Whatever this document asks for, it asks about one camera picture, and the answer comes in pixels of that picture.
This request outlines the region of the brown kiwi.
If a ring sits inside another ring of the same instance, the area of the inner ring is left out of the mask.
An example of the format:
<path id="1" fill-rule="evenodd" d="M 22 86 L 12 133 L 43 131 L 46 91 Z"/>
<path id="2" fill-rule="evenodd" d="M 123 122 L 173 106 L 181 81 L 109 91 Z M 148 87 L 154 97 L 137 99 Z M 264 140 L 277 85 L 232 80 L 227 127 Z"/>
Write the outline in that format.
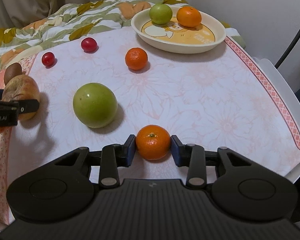
<path id="1" fill-rule="evenodd" d="M 13 63 L 6 68 L 4 74 L 4 84 L 7 85 L 9 81 L 15 76 L 21 75 L 23 73 L 22 66 L 19 63 Z"/>

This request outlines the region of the small mandarin orange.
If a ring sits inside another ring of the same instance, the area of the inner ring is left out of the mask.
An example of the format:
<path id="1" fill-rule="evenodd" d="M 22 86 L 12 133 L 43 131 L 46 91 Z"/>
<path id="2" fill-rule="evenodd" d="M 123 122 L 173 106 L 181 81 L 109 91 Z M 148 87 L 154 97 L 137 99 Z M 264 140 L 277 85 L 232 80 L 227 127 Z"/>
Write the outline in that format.
<path id="1" fill-rule="evenodd" d="M 171 145 L 168 131 L 158 125 L 147 125 L 140 129 L 135 142 L 138 154 L 150 161 L 164 158 Z"/>

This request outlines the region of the red cherry tomato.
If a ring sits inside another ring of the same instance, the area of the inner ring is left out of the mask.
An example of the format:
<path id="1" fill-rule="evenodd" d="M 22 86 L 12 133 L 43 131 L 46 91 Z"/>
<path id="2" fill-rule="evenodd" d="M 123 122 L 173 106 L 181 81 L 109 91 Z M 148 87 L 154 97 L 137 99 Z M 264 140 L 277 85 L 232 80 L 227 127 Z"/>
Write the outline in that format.
<path id="1" fill-rule="evenodd" d="M 46 67 L 51 67 L 55 64 L 55 56 L 52 52 L 46 52 L 42 56 L 42 64 Z"/>
<path id="2" fill-rule="evenodd" d="M 97 50 L 98 45 L 97 45 L 97 42 L 93 38 L 86 37 L 81 42 L 81 48 L 86 53 L 92 53 Z"/>

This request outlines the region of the large orange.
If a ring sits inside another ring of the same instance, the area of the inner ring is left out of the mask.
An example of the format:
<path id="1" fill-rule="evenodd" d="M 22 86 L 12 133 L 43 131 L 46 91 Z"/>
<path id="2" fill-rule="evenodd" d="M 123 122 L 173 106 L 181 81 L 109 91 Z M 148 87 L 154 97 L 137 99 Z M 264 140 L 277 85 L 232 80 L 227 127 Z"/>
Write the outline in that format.
<path id="1" fill-rule="evenodd" d="M 178 22 L 188 28 L 194 28 L 201 24 L 202 16 L 194 7 L 181 7 L 177 11 Z"/>

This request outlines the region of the small green apple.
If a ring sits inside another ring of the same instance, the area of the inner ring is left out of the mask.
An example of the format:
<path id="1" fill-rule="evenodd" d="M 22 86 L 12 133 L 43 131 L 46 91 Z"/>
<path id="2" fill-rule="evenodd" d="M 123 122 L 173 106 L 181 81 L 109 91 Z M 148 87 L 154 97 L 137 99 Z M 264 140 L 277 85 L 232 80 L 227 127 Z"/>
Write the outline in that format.
<path id="1" fill-rule="evenodd" d="M 163 25 L 170 22 L 173 11 L 166 4 L 155 4 L 149 10 L 149 16 L 153 23 Z"/>

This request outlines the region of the large green apple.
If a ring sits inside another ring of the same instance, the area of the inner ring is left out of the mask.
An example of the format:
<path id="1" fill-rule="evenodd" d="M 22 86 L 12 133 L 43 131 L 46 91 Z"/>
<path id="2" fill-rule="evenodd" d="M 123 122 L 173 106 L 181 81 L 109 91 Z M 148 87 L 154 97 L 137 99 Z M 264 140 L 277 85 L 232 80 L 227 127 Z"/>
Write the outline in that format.
<path id="1" fill-rule="evenodd" d="M 81 86 L 74 94 L 72 105 L 79 121 L 90 128 L 102 128 L 110 124 L 118 109 L 116 96 L 101 83 Z"/>

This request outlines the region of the pink floral tablecloth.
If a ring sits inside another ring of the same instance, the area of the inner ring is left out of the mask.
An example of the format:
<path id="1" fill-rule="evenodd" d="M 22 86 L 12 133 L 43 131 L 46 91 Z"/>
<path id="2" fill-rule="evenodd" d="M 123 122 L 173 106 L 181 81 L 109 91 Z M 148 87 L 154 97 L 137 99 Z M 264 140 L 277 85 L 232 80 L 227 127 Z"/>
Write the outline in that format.
<path id="1" fill-rule="evenodd" d="M 150 124 L 185 144 L 229 147 L 283 176 L 300 163 L 300 114 L 241 47 L 223 42 L 202 54 L 168 53 L 130 27 L 94 39 L 92 54 L 80 40 L 53 47 L 57 62 L 50 68 L 41 62 L 43 51 L 26 58 L 41 104 L 32 119 L 0 133 L 0 222 L 10 222 L 6 190 L 19 176 L 81 146 L 121 144 Z M 141 70 L 125 63 L 131 48 L 148 55 Z M 107 86 L 118 101 L 115 119 L 100 129 L 82 124 L 72 107 L 75 92 L 91 82 Z"/>

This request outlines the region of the white table edge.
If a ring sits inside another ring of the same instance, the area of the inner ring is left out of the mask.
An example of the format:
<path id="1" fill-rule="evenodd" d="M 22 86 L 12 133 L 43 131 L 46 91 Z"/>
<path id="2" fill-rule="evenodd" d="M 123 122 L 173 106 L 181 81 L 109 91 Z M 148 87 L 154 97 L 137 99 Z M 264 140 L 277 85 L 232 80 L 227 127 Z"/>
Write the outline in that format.
<path id="1" fill-rule="evenodd" d="M 300 131 L 250 59 L 35 61 L 39 112 L 0 134 L 1 239 L 300 239 Z"/>

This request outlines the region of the cream duck-print plate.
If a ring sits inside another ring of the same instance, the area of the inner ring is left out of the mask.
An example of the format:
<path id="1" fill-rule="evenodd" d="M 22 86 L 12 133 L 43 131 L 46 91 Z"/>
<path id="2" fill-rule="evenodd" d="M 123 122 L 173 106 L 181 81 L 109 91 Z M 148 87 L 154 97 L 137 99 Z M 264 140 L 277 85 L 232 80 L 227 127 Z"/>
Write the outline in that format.
<path id="1" fill-rule="evenodd" d="M 167 25 L 151 21 L 149 9 L 138 12 L 131 20 L 137 35 L 150 46 L 178 54 L 210 51 L 226 38 L 224 26 L 214 17 L 201 12 L 202 21 L 195 28 L 185 28 L 177 21 L 180 6 L 171 6 L 173 17 Z"/>

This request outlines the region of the black chair frame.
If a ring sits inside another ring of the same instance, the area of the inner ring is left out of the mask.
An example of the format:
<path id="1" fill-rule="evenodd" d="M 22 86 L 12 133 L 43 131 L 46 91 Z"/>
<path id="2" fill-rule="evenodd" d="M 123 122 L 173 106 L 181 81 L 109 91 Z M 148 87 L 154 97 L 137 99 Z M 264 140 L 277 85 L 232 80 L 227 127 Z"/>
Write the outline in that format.
<path id="1" fill-rule="evenodd" d="M 293 48 L 295 47 L 295 45 L 297 44 L 297 42 L 299 40 L 300 40 L 300 29 L 298 30 L 297 34 L 294 36 L 292 42 L 289 44 L 289 46 L 287 47 L 287 49 L 285 50 L 285 52 L 279 58 L 279 60 L 277 61 L 277 63 L 275 63 L 274 67 L 276 69 L 278 69 L 281 66 L 281 64 L 285 61 L 285 59 L 288 57 L 288 55 L 293 50 Z"/>

